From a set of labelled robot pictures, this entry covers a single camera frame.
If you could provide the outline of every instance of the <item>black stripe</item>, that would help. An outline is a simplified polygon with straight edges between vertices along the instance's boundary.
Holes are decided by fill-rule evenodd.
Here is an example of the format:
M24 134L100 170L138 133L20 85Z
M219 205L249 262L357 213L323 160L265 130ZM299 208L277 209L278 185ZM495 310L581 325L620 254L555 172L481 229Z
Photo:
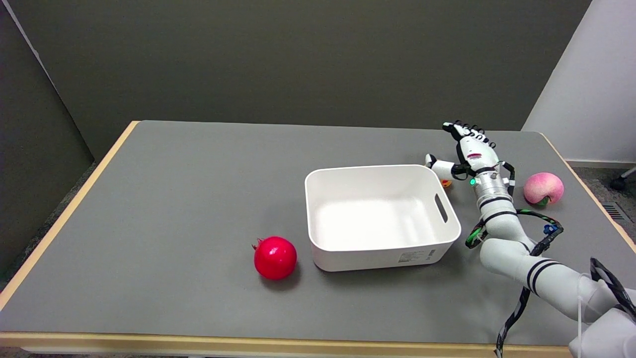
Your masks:
M526 281L526 287L528 287L528 290L530 289L530 277L532 277L532 272L534 271L534 269L537 268L538 265L545 263L545 262L555 262L553 259L543 259L537 263L535 263L534 265L532 265L532 267L528 270L528 277L526 277L525 281Z
M508 200L511 203L513 202L510 198L507 198L507 197L503 197L503 196L493 197L492 199L488 199L488 200L484 201L483 203L479 204L479 210L481 210L481 208L483 208L484 205L490 204L493 201L498 201L498 200Z
M487 219L485 219L485 220L483 221L484 225L485 225L485 224L488 222L488 220L490 220L491 218L498 217L498 216L501 216L501 215L514 215L514 216L516 216L516 213L515 213L515 212L513 212L513 211L500 211L499 213L494 213L494 214L492 214L491 216L489 216Z
M481 174L481 173L484 173L484 172L487 172L487 171L495 171L495 168L493 168L491 166L487 166L487 167L483 167L483 168L477 169L475 171L475 175Z
M554 266L554 265L562 265L561 262L551 262L549 264L545 264L543 266L541 266L540 269L537 270L537 273L534 274L534 278L532 279L532 288L530 289L532 292L534 292L535 295L537 295L537 297L540 297L539 294L537 293L537 278L539 278L539 273L541 273L541 271L545 270L546 268L550 267L550 266Z

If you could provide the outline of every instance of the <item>bin label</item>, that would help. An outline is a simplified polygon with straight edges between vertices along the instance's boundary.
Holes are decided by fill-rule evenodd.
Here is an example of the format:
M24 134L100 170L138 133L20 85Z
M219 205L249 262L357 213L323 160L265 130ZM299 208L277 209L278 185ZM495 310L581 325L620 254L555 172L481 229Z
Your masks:
M423 250L423 251L405 252L399 257L399 260L397 262L400 263L400 262L411 262L411 261L428 261L431 259L433 254L435 254L435 251L436 250L434 249L431 251Z

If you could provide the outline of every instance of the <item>white storage bin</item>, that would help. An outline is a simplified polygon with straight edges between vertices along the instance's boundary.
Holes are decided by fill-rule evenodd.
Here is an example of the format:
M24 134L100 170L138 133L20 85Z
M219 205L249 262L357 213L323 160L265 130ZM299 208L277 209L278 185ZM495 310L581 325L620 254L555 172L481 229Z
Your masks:
M432 264L461 226L425 166L319 169L305 179L312 255L325 271Z

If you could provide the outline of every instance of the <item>pomegranate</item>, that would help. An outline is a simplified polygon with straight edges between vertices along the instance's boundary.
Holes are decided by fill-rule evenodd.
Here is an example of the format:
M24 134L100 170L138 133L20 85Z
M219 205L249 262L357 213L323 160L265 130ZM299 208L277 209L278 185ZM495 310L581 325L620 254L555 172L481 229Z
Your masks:
M296 248L285 238L270 236L258 239L254 248L254 267L269 280L281 280L296 267Z

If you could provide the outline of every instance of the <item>gray mat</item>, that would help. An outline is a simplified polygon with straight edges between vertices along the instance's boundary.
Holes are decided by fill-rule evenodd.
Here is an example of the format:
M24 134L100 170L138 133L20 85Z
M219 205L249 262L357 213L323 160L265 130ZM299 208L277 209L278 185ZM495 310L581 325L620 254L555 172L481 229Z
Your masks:
M586 271L594 254L634 286L633 253L543 138L491 137L519 182L552 171L565 183L546 213L566 233L547 255ZM485 272L460 241L429 267L326 274L311 262L307 173L422 162L428 150L455 156L436 131L142 123L7 304L0 329L492 343L520 288ZM449 196L466 235L474 197L466 183ZM515 197L524 207L520 190ZM523 223L541 235L542 222ZM249 244L269 234L297 246L292 280L272 285L251 267ZM508 343L564 345L575 335L572 321L532 299Z

